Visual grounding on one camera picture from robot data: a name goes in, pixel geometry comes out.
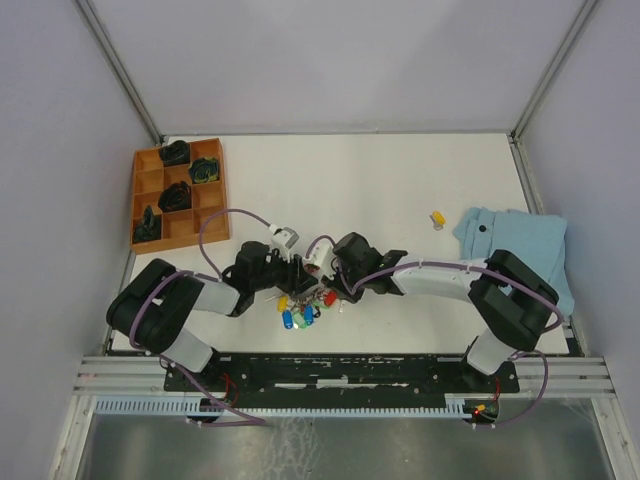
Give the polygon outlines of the bunch of coloured key tags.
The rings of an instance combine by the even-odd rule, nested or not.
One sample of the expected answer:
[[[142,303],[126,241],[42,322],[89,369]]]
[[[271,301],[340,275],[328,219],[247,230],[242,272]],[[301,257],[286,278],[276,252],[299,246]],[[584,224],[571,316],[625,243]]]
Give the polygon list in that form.
[[[280,293],[272,295],[266,301],[274,301],[276,310],[285,330],[304,330],[317,323],[325,311],[337,307],[344,311],[345,300],[329,289],[319,289],[306,296],[294,299]]]

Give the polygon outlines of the yellow key tag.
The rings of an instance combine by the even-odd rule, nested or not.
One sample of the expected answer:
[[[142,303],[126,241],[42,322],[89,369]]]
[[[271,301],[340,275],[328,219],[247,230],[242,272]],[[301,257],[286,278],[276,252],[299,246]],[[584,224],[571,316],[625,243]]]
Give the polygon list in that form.
[[[439,211],[433,211],[430,214],[430,218],[431,218],[432,223],[433,223],[433,228],[436,231],[442,230],[444,228],[444,226],[446,225],[446,219]]]

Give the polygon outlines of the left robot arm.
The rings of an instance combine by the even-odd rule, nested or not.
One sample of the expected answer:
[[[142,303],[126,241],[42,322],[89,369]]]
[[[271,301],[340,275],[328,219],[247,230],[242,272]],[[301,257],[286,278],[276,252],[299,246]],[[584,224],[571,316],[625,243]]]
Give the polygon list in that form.
[[[221,378],[219,353],[185,327],[192,311],[236,318],[260,291],[277,288],[304,297],[318,286],[300,255],[285,257],[278,248],[248,241],[219,280],[152,260],[111,303],[106,322],[128,336],[135,348],[181,365],[191,383],[209,390]]]

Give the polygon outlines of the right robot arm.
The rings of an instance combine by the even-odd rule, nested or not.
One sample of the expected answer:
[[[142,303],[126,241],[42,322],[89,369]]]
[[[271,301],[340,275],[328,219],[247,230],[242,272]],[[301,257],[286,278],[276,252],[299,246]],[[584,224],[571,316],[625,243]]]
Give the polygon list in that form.
[[[382,254],[352,232],[334,245],[313,248],[308,264],[338,298],[353,304],[371,290],[378,295],[433,295],[473,305],[486,330],[471,343],[458,368],[460,382],[472,391],[491,384],[503,363],[533,352],[540,337],[564,319],[554,288],[504,249],[487,258],[434,261],[405,250]]]

